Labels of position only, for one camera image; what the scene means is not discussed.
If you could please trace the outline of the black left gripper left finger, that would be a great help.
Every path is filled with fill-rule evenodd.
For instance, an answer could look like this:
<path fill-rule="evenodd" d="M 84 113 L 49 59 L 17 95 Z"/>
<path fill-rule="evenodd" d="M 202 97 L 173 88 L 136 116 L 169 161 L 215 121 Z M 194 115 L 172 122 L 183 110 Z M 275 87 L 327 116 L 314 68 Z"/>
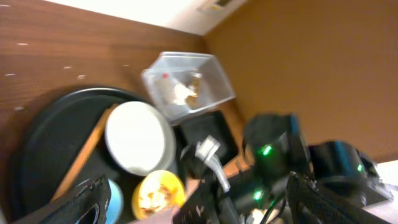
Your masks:
<path fill-rule="evenodd" d="M 111 190 L 105 175 L 89 179 L 15 224 L 104 224 Z"/>

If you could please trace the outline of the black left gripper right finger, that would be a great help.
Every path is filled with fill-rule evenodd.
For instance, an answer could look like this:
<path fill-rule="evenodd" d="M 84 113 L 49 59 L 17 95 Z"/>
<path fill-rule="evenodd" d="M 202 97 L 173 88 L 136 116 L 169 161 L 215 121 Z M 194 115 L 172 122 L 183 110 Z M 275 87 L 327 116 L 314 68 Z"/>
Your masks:
<path fill-rule="evenodd" d="M 286 196 L 294 224 L 388 224 L 295 172 L 289 174 Z"/>

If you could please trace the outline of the light blue plastic cup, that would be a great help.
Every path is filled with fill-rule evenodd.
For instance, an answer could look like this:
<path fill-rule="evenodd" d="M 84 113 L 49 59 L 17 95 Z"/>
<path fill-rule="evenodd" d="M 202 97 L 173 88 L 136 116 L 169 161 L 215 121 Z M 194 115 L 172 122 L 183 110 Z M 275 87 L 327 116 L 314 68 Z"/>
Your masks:
<path fill-rule="evenodd" d="M 122 214 L 124 199 L 119 185 L 111 179 L 109 179 L 108 182 L 111 190 L 111 198 L 106 212 L 105 224 L 115 224 Z"/>

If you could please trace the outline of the yellow bowl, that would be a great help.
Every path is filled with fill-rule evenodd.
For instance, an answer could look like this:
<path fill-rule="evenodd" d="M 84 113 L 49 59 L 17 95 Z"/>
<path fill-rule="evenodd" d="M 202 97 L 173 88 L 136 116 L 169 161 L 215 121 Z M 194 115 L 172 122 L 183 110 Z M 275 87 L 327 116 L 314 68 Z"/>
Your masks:
<path fill-rule="evenodd" d="M 134 189 L 131 205 L 135 217 L 143 220 L 174 206 L 182 207 L 186 193 L 180 178 L 167 170 L 150 173 Z"/>

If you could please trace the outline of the food scraps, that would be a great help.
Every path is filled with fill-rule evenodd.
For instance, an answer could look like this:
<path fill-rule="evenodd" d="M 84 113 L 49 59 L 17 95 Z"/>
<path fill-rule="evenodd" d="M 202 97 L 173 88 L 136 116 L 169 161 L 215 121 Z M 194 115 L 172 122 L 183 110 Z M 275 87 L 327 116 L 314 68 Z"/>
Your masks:
<path fill-rule="evenodd" d="M 177 192 L 178 188 L 169 188 L 164 184 L 143 191 L 139 197 L 141 212 L 149 216 L 171 207 Z"/>

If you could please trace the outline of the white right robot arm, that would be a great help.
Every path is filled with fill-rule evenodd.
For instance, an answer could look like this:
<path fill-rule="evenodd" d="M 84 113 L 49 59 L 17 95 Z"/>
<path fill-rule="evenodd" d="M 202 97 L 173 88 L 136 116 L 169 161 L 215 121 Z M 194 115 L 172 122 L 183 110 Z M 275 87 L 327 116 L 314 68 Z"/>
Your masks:
<path fill-rule="evenodd" d="M 296 116 L 259 114 L 243 130 L 250 168 L 218 193 L 220 223 L 239 223 L 255 208 L 262 223 L 290 210 L 294 223 L 384 223 L 372 209 L 394 197 L 376 163 L 341 140 L 307 145 Z"/>

